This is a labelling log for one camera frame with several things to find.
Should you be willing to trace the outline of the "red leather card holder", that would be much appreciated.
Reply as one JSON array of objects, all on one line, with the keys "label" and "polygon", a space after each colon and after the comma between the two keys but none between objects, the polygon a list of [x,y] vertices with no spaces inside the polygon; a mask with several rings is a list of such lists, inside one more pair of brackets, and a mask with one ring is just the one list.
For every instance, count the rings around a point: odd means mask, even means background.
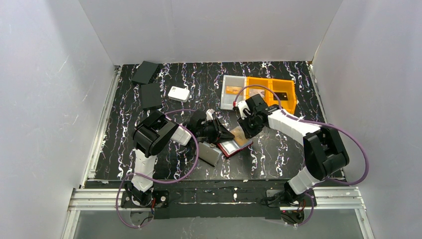
[{"label": "red leather card holder", "polygon": [[226,158],[230,158],[240,151],[246,149],[247,147],[251,146],[253,141],[251,139],[247,140],[245,144],[239,145],[234,139],[225,141],[222,143],[218,143],[217,147],[222,151],[223,155]]}]

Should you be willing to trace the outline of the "orange credit card from holder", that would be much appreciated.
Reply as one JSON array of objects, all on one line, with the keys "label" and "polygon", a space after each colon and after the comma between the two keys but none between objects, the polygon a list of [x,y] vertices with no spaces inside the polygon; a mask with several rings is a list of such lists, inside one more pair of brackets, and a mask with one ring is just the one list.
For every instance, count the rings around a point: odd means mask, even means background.
[{"label": "orange credit card from holder", "polygon": [[253,143],[251,139],[247,139],[241,126],[237,126],[230,130],[230,133],[234,135],[234,141],[239,147],[247,147]]}]

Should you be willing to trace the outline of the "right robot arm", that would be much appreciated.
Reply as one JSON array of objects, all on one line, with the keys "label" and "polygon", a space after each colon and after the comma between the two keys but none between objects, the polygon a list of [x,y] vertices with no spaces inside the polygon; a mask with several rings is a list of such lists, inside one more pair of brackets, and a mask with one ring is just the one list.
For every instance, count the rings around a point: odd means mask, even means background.
[{"label": "right robot arm", "polygon": [[340,134],[332,127],[304,122],[277,104],[267,105],[259,94],[234,102],[233,108],[240,113],[237,122],[246,138],[255,137],[267,127],[286,134],[304,148],[303,169],[284,184],[281,192],[267,197],[264,200],[266,204],[293,203],[316,184],[349,164]]}]

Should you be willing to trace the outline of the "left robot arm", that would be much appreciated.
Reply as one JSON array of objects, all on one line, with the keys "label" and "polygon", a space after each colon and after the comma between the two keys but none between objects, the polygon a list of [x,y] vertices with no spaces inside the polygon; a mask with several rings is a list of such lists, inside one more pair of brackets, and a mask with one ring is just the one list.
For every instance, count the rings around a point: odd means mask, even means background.
[{"label": "left robot arm", "polygon": [[125,192],[142,207],[153,202],[151,188],[154,183],[154,163],[157,155],[165,146],[174,141],[187,146],[190,141],[195,144],[195,160],[212,155],[215,150],[210,145],[217,145],[235,138],[214,117],[214,111],[194,111],[187,122],[178,124],[166,114],[154,111],[134,130],[132,139],[135,149],[135,170],[130,183],[125,184]]}]

